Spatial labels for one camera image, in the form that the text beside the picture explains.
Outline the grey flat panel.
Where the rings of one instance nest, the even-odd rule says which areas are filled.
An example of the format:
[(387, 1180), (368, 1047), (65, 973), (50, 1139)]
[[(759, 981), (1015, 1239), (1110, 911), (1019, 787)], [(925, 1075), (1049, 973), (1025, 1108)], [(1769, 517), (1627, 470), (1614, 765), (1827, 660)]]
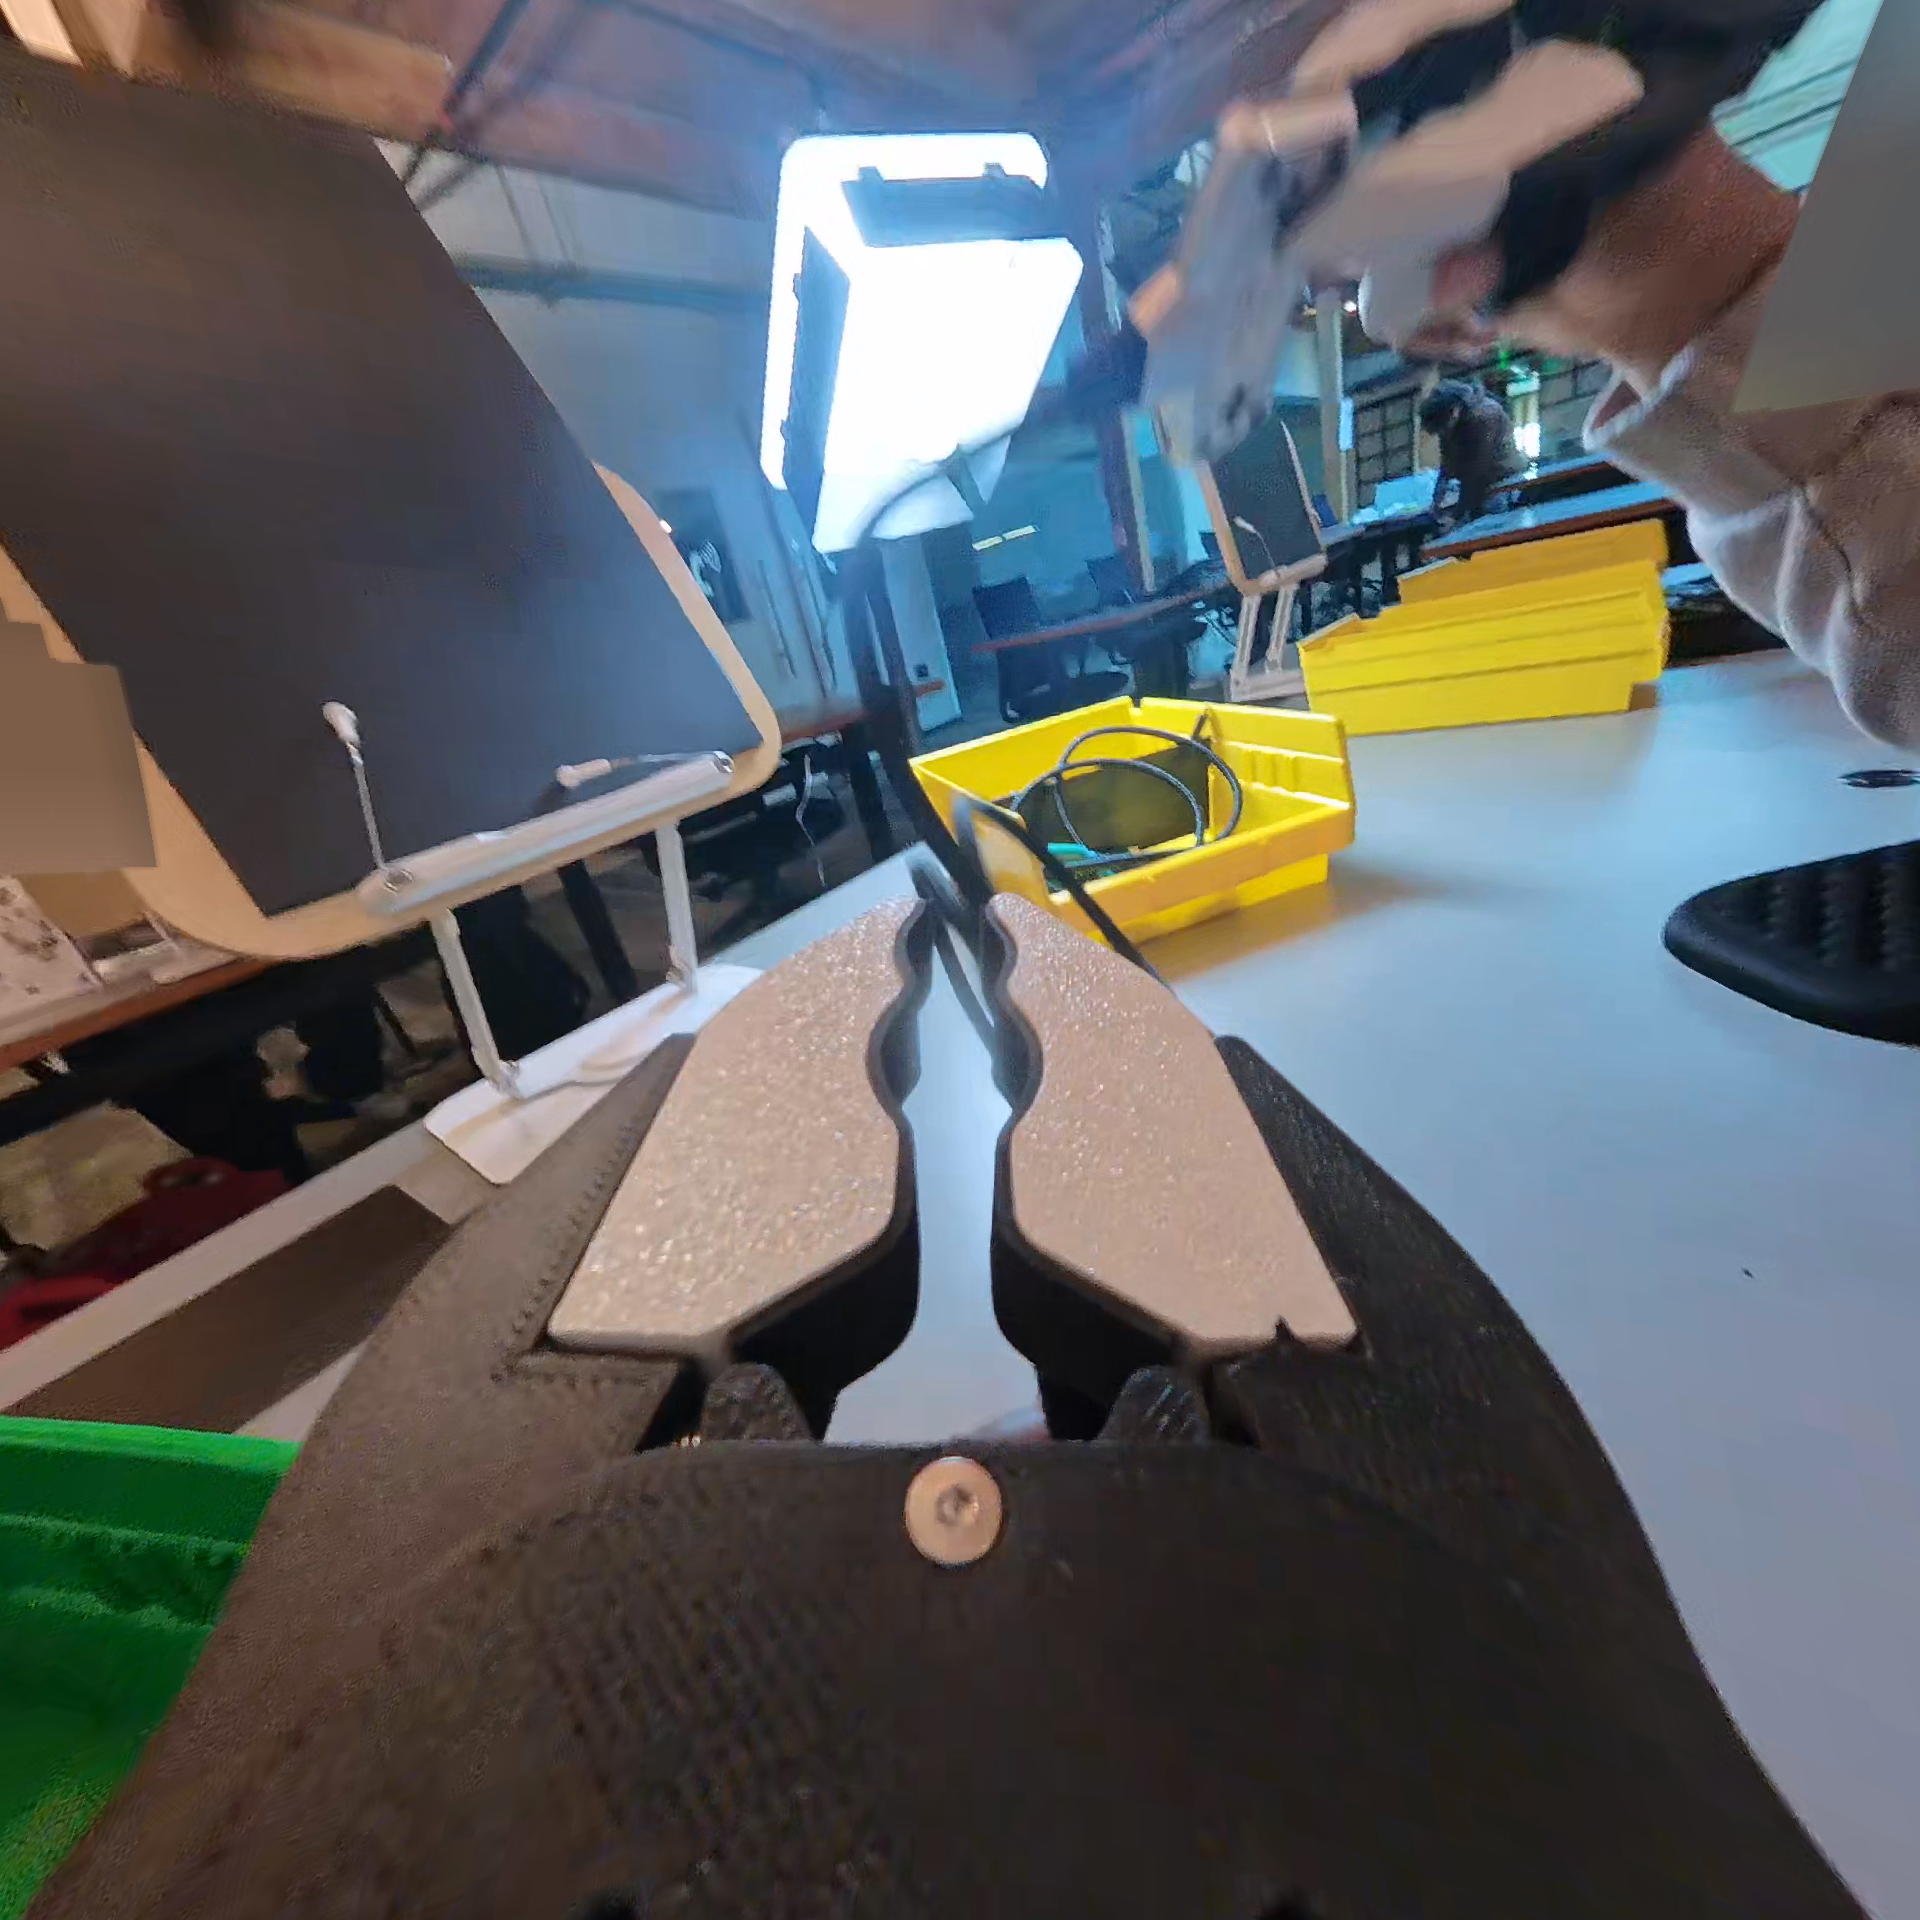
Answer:
[(1740, 375), (1739, 415), (1917, 385), (1917, 7), (1884, 3)]

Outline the stack of nested yellow bins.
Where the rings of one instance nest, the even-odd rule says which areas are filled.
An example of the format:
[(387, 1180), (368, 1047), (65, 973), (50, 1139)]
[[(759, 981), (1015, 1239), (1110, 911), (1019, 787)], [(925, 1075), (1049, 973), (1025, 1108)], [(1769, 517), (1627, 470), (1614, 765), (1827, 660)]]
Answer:
[(1658, 518), (1427, 564), (1299, 640), (1309, 708), (1347, 737), (1627, 712), (1668, 666), (1664, 568)]

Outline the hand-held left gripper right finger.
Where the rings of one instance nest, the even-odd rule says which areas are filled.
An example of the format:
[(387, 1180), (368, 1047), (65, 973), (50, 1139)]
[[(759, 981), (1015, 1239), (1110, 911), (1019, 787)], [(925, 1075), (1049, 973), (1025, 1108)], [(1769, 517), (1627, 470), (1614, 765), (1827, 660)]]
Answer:
[(1212, 1033), (1171, 989), (1027, 897), (998, 895), (1011, 1249), (1201, 1366), (1357, 1320)]

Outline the black mesh wrist rest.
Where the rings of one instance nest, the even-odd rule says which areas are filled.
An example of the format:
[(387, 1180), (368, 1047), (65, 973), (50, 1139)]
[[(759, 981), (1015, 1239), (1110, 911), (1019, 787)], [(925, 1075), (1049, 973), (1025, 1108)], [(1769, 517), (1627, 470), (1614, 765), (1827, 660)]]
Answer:
[(1762, 871), (1683, 900), (1663, 927), (1689, 971), (1831, 1033), (1917, 1045), (1917, 845)]

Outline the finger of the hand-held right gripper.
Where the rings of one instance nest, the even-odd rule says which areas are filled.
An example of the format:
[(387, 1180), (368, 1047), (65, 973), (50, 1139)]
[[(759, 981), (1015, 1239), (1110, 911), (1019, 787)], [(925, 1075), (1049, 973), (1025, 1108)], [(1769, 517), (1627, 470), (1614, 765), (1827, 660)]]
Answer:
[(1480, 242), (1515, 176), (1620, 117), (1644, 93), (1596, 45), (1539, 45), (1463, 106), (1357, 145), (1330, 201), (1296, 231), (1304, 271), (1413, 271)]
[(1439, 47), (1448, 36), (1478, 28), (1510, 12), (1508, 3), (1351, 3), (1309, 38), (1292, 66), (1292, 95), (1355, 90)]

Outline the black foam pad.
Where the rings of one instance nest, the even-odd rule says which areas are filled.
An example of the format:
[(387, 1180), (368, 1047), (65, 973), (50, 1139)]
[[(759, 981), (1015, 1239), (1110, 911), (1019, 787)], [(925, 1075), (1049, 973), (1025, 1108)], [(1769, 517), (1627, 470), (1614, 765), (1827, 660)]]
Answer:
[(1087, 756), (1041, 773), (1011, 800), (1050, 848), (1134, 854), (1203, 843), (1212, 823), (1212, 771), (1201, 756)]

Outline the bright studio light panel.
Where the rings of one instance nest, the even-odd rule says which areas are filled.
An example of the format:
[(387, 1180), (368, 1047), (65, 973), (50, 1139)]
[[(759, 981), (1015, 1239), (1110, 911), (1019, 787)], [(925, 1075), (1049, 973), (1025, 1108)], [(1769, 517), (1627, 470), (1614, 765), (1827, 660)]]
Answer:
[(785, 151), (761, 466), (817, 554), (973, 517), (1080, 282), (1032, 133), (816, 133)]

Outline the black board on white stand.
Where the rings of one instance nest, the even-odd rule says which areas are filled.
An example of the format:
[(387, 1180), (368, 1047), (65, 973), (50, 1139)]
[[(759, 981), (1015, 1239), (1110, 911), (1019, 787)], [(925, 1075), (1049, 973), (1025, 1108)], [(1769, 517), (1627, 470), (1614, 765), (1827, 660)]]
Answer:
[[(781, 726), (360, 136), (4, 47), (4, 596), (117, 671), (169, 931), (305, 962), (425, 927), (505, 1185), (751, 973), (698, 978), (681, 823)], [(652, 835), (668, 987), (501, 1047), (470, 902)]]
[(1226, 696), (1259, 705), (1301, 693), (1296, 601), (1323, 576), (1327, 546), (1283, 415), (1273, 410), (1229, 456), (1198, 467), (1198, 478), (1236, 591)]

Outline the yellow plastic bin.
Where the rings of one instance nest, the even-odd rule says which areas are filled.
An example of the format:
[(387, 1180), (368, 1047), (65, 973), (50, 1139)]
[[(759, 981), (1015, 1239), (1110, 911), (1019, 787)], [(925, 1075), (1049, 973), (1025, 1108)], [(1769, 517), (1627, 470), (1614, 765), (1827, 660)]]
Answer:
[[(1140, 699), (1142, 718), (1189, 730), (1198, 708), (1212, 710), (1216, 738), (1245, 782), (1245, 823), (1226, 848), (1189, 855), (1159, 874), (1102, 886), (1123, 930), (1148, 941), (1274, 900), (1327, 877), (1330, 859), (1357, 828), (1357, 789), (1347, 737), (1340, 718), (1294, 708)], [(998, 839), (988, 839), (988, 871), (1090, 934), (1087, 915), (1065, 902), (1045, 904), (1041, 890)]]

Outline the red plastic bin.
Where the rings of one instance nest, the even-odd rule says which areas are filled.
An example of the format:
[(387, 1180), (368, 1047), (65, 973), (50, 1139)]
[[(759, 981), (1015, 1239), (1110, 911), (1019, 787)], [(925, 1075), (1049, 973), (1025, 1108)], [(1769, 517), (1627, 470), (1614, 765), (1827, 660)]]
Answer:
[(157, 1167), (135, 1202), (89, 1232), (4, 1259), (3, 1347), (96, 1303), (288, 1191), (279, 1169), (240, 1169), (215, 1158)]

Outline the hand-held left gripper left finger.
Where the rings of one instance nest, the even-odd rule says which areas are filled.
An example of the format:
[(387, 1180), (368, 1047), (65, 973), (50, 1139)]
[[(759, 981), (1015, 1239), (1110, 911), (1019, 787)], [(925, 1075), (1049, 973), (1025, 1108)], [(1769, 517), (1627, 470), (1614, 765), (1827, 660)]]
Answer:
[(923, 900), (761, 973), (693, 1035), (547, 1322), (555, 1347), (876, 1366), (918, 1309), (904, 1100)]

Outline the person's right hand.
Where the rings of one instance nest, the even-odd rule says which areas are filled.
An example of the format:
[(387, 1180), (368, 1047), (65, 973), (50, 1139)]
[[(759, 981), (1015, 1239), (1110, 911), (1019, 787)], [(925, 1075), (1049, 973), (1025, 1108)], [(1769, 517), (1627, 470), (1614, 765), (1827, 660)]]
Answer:
[(1558, 280), (1501, 298), (1504, 257), (1487, 238), (1436, 260), (1427, 308), (1398, 353), (1463, 365), (1499, 345), (1598, 361), (1638, 391), (1782, 261), (1803, 195), (1780, 186), (1715, 131), (1598, 212)]

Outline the green plastic bin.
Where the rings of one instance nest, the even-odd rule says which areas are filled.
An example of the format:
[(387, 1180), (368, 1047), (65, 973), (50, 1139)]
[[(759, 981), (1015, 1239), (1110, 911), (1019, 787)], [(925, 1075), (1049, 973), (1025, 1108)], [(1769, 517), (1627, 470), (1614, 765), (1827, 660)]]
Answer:
[(296, 1443), (3, 1420), (3, 1913), (108, 1805), (191, 1677)]

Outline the braided hdmi cable green plugs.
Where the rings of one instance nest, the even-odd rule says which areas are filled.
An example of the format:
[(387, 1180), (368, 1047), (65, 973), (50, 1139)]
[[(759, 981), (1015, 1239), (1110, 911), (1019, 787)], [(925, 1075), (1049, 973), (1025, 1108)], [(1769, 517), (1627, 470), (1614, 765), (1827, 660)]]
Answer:
[[(1144, 756), (1178, 750), (1201, 756), (1212, 771), (1212, 823), (1193, 849), (1093, 854), (1050, 848), (1036, 835), (1011, 800), (1041, 773), (1076, 759)], [(1068, 708), (1045, 720), (976, 737), (947, 750), (913, 756), (899, 731), (881, 737), (878, 761), (919, 843), (908, 862), (913, 893), (932, 914), (932, 945), (949, 992), (969, 1017), (1001, 1080), (1000, 1035), (988, 1007), (996, 962), (984, 927), (987, 900), (1011, 885), (994, 881), (988, 839), (1014, 854), (1015, 864), (1039, 883), (1041, 902), (1065, 902), (1087, 915), (1093, 941), (1121, 961), (1146, 967), (1144, 937), (1123, 930), (1118, 906), (1102, 893), (1121, 881), (1159, 874), (1189, 855), (1211, 854), (1240, 839), (1245, 823), (1245, 782), (1216, 738), (1211, 708), (1198, 708), (1189, 730), (1152, 726), (1140, 703), (1118, 699)]]

